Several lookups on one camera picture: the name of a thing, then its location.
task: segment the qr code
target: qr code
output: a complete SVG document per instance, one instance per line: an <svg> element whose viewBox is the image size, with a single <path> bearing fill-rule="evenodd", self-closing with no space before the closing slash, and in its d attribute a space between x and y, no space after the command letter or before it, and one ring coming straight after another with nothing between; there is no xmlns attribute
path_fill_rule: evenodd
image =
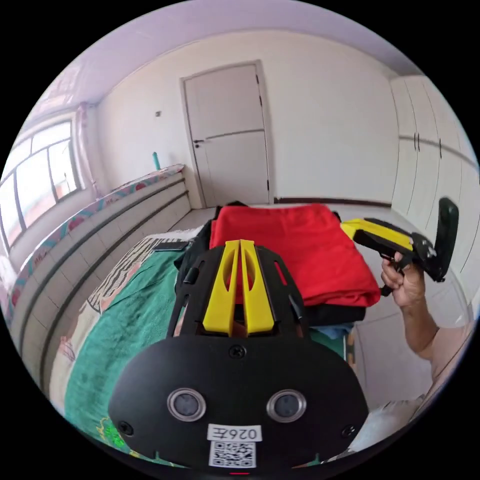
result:
<svg viewBox="0 0 480 480"><path fill-rule="evenodd" d="M213 441L208 464L211 467L254 469L257 466L255 442Z"/></svg>

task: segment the text 026e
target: text 026e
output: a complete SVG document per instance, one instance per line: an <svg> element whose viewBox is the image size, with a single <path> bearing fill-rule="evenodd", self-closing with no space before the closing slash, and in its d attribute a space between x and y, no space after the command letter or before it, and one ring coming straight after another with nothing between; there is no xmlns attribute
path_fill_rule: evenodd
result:
<svg viewBox="0 0 480 480"><path fill-rule="evenodd" d="M261 425L217 425L208 424L206 436L210 441L261 442Z"/></svg>

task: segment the green blanket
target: green blanket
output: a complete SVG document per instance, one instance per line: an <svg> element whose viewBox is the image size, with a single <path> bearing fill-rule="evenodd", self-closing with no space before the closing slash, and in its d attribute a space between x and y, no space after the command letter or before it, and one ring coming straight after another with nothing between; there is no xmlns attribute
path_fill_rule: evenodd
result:
<svg viewBox="0 0 480 480"><path fill-rule="evenodd" d="M178 256L178 252L155 252L145 260L86 338L65 394L68 421L91 437L141 458L116 431L108 416L108 404L129 360L167 334L175 303L174 260ZM330 340L315 332L314 340L343 356L343 339ZM159 458L156 462L173 466Z"/></svg>

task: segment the fisheye image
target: fisheye image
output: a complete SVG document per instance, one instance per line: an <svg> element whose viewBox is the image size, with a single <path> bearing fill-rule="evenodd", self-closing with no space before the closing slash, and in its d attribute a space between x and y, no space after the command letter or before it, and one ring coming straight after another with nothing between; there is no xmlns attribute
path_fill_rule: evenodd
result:
<svg viewBox="0 0 480 480"><path fill-rule="evenodd" d="M313 4L188 0L55 72L1 173L0 303L58 417L158 478L322 478L428 415L479 319L480 179L421 68Z"/></svg>

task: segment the white wardrobe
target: white wardrobe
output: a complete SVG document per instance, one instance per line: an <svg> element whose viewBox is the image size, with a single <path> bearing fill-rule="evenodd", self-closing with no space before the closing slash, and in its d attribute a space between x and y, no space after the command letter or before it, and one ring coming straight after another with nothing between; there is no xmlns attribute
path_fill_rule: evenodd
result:
<svg viewBox="0 0 480 480"><path fill-rule="evenodd" d="M435 243L439 200L455 202L459 225L451 268L471 302L480 288L480 180L474 151L427 77L398 77L391 89L399 134L392 209Z"/></svg>

